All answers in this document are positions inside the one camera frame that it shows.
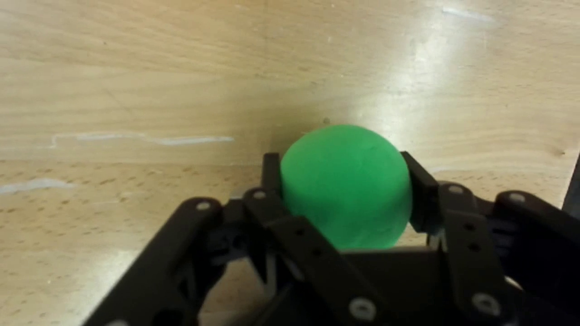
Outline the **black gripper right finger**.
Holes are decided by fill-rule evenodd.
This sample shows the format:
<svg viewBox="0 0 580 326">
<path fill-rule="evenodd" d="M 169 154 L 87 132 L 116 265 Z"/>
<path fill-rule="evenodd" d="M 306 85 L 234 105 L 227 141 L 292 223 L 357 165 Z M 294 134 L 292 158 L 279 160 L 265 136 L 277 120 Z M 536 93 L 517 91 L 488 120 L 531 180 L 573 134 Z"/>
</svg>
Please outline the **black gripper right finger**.
<svg viewBox="0 0 580 326">
<path fill-rule="evenodd" d="M 439 181 L 410 154 L 402 154 L 411 181 L 410 223 L 419 234 L 437 234 L 442 228 Z"/>
</svg>

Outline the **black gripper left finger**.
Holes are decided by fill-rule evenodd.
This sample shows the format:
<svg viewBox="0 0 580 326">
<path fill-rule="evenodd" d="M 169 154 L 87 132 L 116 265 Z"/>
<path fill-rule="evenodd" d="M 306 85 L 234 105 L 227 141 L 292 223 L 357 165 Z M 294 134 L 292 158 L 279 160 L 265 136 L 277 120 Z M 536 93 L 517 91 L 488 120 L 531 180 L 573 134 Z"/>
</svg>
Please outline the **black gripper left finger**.
<svg viewBox="0 0 580 326">
<path fill-rule="evenodd" d="M 283 196 L 281 156 L 268 152 L 263 156 L 261 187 L 277 198 Z"/>
</svg>

